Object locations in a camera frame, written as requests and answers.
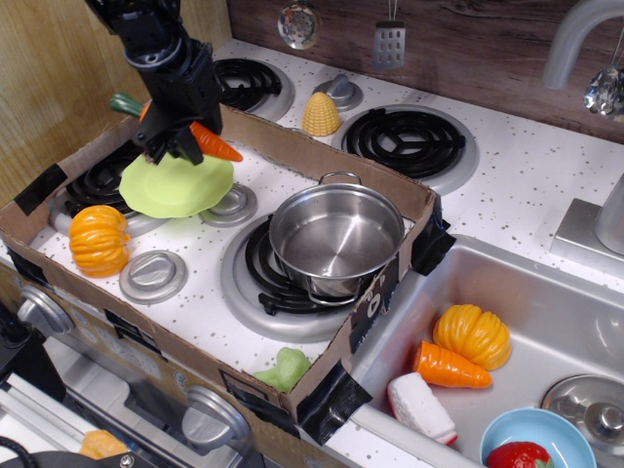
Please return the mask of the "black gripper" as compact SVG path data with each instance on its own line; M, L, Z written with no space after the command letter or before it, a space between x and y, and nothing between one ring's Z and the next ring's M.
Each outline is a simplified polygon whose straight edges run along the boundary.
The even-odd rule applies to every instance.
M148 161L159 165L169 152L194 166L204 154L190 125L222 132L221 86L209 42L188 36L131 36L129 64L151 96L134 136Z

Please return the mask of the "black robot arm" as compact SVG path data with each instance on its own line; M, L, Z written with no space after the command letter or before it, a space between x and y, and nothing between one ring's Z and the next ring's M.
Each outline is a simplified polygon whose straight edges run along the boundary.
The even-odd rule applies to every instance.
M191 125L222 130L221 84L213 46L191 38L178 1L90 1L97 18L117 35L126 61L150 97L134 136L136 145L158 164L169 153L194 165L204 155Z

